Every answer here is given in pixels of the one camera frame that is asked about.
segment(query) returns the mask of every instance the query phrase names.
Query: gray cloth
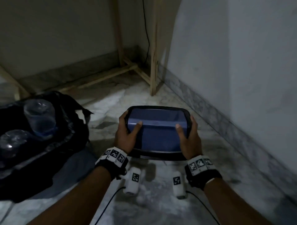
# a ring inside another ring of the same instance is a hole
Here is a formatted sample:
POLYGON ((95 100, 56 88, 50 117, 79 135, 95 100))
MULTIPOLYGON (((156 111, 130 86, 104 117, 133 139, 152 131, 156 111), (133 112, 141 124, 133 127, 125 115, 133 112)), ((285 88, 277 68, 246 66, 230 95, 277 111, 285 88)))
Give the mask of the gray cloth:
POLYGON ((30 199, 52 198, 67 190, 85 178, 94 169, 96 160, 96 157, 87 147, 73 154, 60 171, 53 176, 53 185, 30 199))

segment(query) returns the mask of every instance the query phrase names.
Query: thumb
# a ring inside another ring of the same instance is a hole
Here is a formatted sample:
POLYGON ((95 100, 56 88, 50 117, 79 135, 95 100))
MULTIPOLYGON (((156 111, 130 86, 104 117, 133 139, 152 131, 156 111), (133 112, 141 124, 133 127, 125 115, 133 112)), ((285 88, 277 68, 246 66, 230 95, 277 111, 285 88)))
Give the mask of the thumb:
POLYGON ((183 128, 179 124, 176 124, 175 128, 176 128, 176 131, 177 131, 180 141, 181 142, 185 141, 186 137, 185 137, 183 128))
POLYGON ((134 127, 134 129, 133 129, 133 131, 131 132, 130 135, 136 138, 137 133, 140 131, 140 129, 141 129, 141 127, 142 127, 142 124, 143 124, 142 121, 139 121, 139 122, 135 125, 135 127, 134 127))

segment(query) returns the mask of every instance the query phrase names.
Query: wristband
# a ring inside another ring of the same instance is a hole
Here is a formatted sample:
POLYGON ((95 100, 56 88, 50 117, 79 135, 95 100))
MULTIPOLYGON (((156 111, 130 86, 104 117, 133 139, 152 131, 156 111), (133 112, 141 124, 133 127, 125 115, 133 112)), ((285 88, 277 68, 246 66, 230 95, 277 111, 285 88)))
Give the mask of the wristband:
POLYGON ((208 156, 196 156, 185 166, 187 180, 192 187, 204 189, 207 182, 222 178, 208 156))
POLYGON ((102 156, 96 161, 95 168, 102 166, 108 170, 111 176, 111 180, 118 177, 119 175, 125 175, 126 165, 129 160, 127 154, 117 148, 108 148, 102 156))

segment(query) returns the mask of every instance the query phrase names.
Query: white wall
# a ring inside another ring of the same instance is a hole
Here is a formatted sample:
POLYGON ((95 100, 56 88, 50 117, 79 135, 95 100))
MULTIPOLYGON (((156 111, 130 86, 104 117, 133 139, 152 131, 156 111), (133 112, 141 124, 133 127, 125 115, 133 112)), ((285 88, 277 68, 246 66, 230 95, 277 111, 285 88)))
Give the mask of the white wall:
POLYGON ((163 2, 161 64, 297 173, 297 1, 163 2))
MULTIPOLYGON (((125 47, 135 1, 119 1, 125 47)), ((115 50, 108 0, 0 0, 0 64, 17 79, 115 50)))

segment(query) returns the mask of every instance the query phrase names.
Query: clear plastic bottle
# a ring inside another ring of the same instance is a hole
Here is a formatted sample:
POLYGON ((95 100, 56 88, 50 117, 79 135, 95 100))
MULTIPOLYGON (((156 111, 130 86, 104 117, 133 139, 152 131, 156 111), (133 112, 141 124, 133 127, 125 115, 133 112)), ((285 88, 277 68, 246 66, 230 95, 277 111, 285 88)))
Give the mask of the clear plastic bottle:
POLYGON ((33 132, 43 140, 53 137, 56 131, 55 108, 44 99, 30 99, 25 102, 24 114, 33 132))
POLYGON ((11 130, 0 137, 1 155, 5 159, 11 159, 17 155, 32 135, 28 131, 11 130))

